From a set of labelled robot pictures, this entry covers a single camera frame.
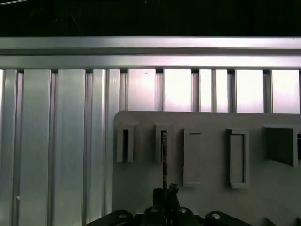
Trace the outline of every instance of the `screw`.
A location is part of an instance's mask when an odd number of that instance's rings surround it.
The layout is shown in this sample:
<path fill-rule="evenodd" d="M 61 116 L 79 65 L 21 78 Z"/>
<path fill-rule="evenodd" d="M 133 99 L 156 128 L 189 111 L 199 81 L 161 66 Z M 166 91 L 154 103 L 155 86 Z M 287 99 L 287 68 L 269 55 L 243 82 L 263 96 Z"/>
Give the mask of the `screw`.
<path fill-rule="evenodd" d="M 187 210 L 186 210 L 185 208 L 179 208 L 179 211 L 180 211 L 181 213 L 186 213 L 186 212 L 187 212 Z"/>
<path fill-rule="evenodd" d="M 212 214 L 212 217 L 213 217 L 214 219 L 216 219 L 216 220 L 221 219 L 221 216 L 218 215 L 217 213 Z"/>
<path fill-rule="evenodd" d="M 119 218 L 127 218 L 127 214 L 120 214 Z"/>
<path fill-rule="evenodd" d="M 157 210 L 156 208 L 152 208 L 150 211 L 151 211 L 152 213 L 158 213 L 158 210 Z"/>

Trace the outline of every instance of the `vertical aluminum profile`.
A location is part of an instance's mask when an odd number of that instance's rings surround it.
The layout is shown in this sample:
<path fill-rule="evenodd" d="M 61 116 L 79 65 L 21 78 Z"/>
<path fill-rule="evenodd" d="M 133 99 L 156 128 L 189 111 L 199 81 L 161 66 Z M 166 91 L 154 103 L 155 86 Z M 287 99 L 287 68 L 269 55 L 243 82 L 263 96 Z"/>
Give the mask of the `vertical aluminum profile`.
<path fill-rule="evenodd" d="M 114 117 L 120 107 L 120 70 L 108 70 L 106 81 L 106 146 L 105 146 L 105 211 L 104 214 L 112 211 L 113 191 L 113 150 L 114 150 Z"/>
<path fill-rule="evenodd" d="M 263 70 L 236 70 L 238 113 L 264 113 Z"/>
<path fill-rule="evenodd" d="M 93 75 L 85 76 L 85 116 L 84 116 L 84 158 L 83 158 L 83 191 L 82 219 L 83 224 L 90 223 L 91 197 L 91 132 L 92 132 L 92 82 Z"/>
<path fill-rule="evenodd" d="M 53 225 L 85 223 L 82 219 L 84 117 L 85 70 L 59 70 L 55 102 Z"/>
<path fill-rule="evenodd" d="M 25 70 L 19 226 L 46 225 L 50 96 L 51 71 Z"/>
<path fill-rule="evenodd" d="M 191 69 L 164 70 L 164 111 L 191 112 Z"/>
<path fill-rule="evenodd" d="M 104 215 L 106 79 L 106 70 L 92 71 L 90 222 Z"/>
<path fill-rule="evenodd" d="M 13 166 L 13 210 L 12 225 L 18 226 L 20 216 L 20 173 L 21 173 L 21 127 L 22 127 L 22 72 L 17 72 L 15 90 L 15 140 L 14 140 L 14 166 Z"/>
<path fill-rule="evenodd" d="M 300 113 L 300 81 L 298 70 L 272 70 L 273 113 Z"/>
<path fill-rule="evenodd" d="M 200 111 L 228 112 L 228 88 L 226 69 L 201 69 Z"/>
<path fill-rule="evenodd" d="M 128 70 L 128 110 L 156 110 L 156 70 Z"/>
<path fill-rule="evenodd" d="M 4 71 L 3 121 L 0 171 L 0 221 L 3 226 L 13 225 L 16 200 L 13 195 L 17 70 Z"/>
<path fill-rule="evenodd" d="M 48 139 L 48 182 L 47 182 L 47 215 L 46 225 L 53 225 L 54 210 L 54 125 L 55 125 L 55 86 L 57 71 L 51 71 L 49 98 L 49 139 Z"/>
<path fill-rule="evenodd" d="M 2 150 L 2 124 L 3 124 L 3 95 L 4 93 L 4 70 L 0 69 L 0 181 L 1 181 L 1 150 Z"/>

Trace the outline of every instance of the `dark background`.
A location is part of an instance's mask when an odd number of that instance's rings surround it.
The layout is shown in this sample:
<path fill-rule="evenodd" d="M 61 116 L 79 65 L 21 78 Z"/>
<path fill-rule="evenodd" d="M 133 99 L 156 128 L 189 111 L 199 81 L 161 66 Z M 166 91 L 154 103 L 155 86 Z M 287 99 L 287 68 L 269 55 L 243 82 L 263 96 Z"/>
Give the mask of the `dark background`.
<path fill-rule="evenodd" d="M 0 5 L 0 36 L 301 36 L 300 12 L 301 0 L 30 0 Z"/>

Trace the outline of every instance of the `metal slat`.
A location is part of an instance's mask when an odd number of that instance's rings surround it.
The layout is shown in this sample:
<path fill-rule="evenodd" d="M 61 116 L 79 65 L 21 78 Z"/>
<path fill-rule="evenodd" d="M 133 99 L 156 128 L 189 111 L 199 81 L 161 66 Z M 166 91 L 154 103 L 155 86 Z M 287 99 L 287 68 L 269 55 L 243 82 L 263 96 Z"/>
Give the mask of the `metal slat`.
<path fill-rule="evenodd" d="M 263 70 L 236 70 L 238 113 L 264 113 Z"/>
<path fill-rule="evenodd" d="M 128 110 L 156 110 L 156 70 L 128 70 Z"/>
<path fill-rule="evenodd" d="M 5 70 L 4 104 L 2 145 L 1 145 L 1 171 L 0 171 L 0 224 L 12 225 L 13 199 L 13 168 L 15 149 L 15 115 L 16 115 L 16 89 L 17 71 Z"/>
<path fill-rule="evenodd" d="M 200 79 L 200 111 L 212 112 L 212 70 L 202 69 L 199 71 Z"/>
<path fill-rule="evenodd" d="M 299 71 L 272 70 L 273 113 L 300 113 Z"/>
<path fill-rule="evenodd" d="M 192 74 L 190 69 L 164 70 L 164 111 L 192 111 Z"/>
<path fill-rule="evenodd" d="M 106 77 L 106 70 L 93 70 L 90 222 L 104 215 Z"/>
<path fill-rule="evenodd" d="M 53 225 L 82 225 L 85 71 L 59 70 L 56 86 Z"/>
<path fill-rule="evenodd" d="M 114 117 L 120 106 L 120 70 L 111 69 L 107 78 L 106 147 L 105 147 L 105 214 L 112 211 Z"/>
<path fill-rule="evenodd" d="M 46 225 L 50 76 L 24 72 L 19 226 Z"/>
<path fill-rule="evenodd" d="M 216 76 L 216 112 L 228 112 L 229 86 L 228 71 L 219 69 L 215 71 Z"/>

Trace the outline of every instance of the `gray plastic board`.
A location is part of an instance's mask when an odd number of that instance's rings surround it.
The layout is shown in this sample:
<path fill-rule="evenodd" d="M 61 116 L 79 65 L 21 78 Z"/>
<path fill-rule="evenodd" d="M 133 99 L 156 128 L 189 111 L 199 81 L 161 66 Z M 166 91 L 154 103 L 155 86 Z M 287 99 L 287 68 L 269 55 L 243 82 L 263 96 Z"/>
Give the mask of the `gray plastic board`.
<path fill-rule="evenodd" d="M 301 216 L 300 115 L 124 111 L 114 126 L 113 210 L 152 205 L 167 131 L 168 183 L 182 206 L 252 225 L 294 226 Z"/>

